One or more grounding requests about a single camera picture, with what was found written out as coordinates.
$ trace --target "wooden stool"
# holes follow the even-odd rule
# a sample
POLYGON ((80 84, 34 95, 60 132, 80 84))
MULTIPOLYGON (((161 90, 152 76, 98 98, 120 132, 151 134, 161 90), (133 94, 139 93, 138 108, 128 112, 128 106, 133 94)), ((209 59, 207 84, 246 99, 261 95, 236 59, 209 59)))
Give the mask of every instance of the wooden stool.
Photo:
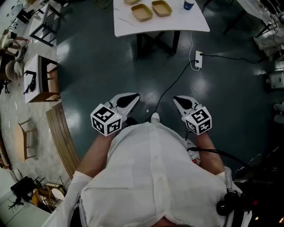
POLYGON ((25 131, 21 125, 27 123, 29 120, 23 123, 17 123, 15 126, 15 147, 19 159, 25 162, 26 159, 35 157, 35 155, 27 157, 27 133, 35 132, 36 129, 25 131))

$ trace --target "power strip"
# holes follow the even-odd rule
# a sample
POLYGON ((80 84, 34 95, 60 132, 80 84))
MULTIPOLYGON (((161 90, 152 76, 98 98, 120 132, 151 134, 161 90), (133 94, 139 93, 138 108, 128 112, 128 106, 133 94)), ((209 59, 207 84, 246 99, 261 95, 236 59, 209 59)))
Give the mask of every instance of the power strip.
POLYGON ((202 52, 200 51, 195 51, 195 62, 194 62, 194 66, 196 68, 202 68, 202 52))

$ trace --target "blue cup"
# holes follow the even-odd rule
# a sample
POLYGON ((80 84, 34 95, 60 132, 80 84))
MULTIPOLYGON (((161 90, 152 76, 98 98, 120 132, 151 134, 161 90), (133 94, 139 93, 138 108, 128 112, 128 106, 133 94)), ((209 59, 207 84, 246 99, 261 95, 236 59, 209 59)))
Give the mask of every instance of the blue cup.
POLYGON ((194 0, 185 0, 184 4, 183 4, 183 8, 185 8, 186 10, 190 10, 194 5, 194 0))

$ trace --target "concrete floor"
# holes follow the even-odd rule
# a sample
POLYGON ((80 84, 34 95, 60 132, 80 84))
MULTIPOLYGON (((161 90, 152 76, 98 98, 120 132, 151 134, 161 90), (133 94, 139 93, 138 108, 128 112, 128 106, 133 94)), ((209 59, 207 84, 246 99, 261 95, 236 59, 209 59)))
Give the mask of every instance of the concrete floor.
MULTIPOLYGON (((197 0, 199 7, 204 2, 197 0)), ((260 55, 252 41, 263 27, 258 19, 246 15, 233 30, 222 35, 240 11, 237 1, 232 6, 227 0, 210 3, 204 16, 211 31, 192 32, 191 58, 199 50, 258 61, 260 55)), ((132 117, 144 122, 164 90, 187 65, 191 44, 189 31, 182 31, 175 56, 154 46, 149 55, 137 59, 136 36, 114 35, 112 4, 102 9, 93 0, 85 0, 71 4, 63 13, 57 37, 59 85, 68 127, 82 158, 97 135, 90 121, 93 109, 116 94, 138 92, 141 101, 132 117)), ((172 38, 173 32, 167 32, 162 39, 171 43, 172 38)), ((282 96, 264 91, 261 74, 277 68, 281 68, 278 62, 251 64, 204 58, 200 71, 188 67, 165 94, 158 107, 161 122, 184 136, 186 128, 172 98, 192 96, 212 115, 213 129, 209 134, 215 146, 248 163, 271 147, 272 104, 281 101, 282 96)), ((232 160, 223 160, 233 171, 240 168, 232 160)))
MULTIPOLYGON (((34 4, 35 9, 40 7, 38 2, 34 4)), ((27 25, 23 37, 29 38, 28 31, 30 26, 31 22, 27 25)), ((22 64, 26 64, 36 53, 56 60, 56 46, 49 47, 33 39, 28 45, 22 64)), ((33 179, 38 176, 40 179, 45 177, 43 183, 56 183, 59 176, 62 176, 65 183, 69 176, 57 153, 45 114, 56 103, 25 104, 23 77, 9 84, 8 89, 10 91, 9 94, 5 94, 3 89, 0 95, 0 115, 1 133, 12 168, 18 169, 22 176, 28 176, 33 179), (28 135, 28 145, 32 147, 28 149, 28 152, 31 155, 35 154, 36 158, 27 159, 23 163, 19 160, 15 151, 14 127, 17 122, 21 123, 27 119, 30 119, 30 121, 23 125, 24 129, 37 129, 36 133, 32 133, 32 135, 29 133, 28 135)))

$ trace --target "tan tray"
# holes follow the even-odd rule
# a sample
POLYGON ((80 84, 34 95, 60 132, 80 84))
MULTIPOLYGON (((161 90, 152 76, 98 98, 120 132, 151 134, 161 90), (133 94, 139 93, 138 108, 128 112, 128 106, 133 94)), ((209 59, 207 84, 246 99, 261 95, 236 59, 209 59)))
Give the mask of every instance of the tan tray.
POLYGON ((131 7, 133 16, 140 22, 150 20, 153 17, 152 11, 144 4, 131 7))
POLYGON ((127 5, 135 5, 136 3, 140 2, 141 0, 124 0, 124 3, 127 5))
POLYGON ((169 16, 172 13, 171 7, 163 0, 153 1, 152 8, 159 17, 169 16))

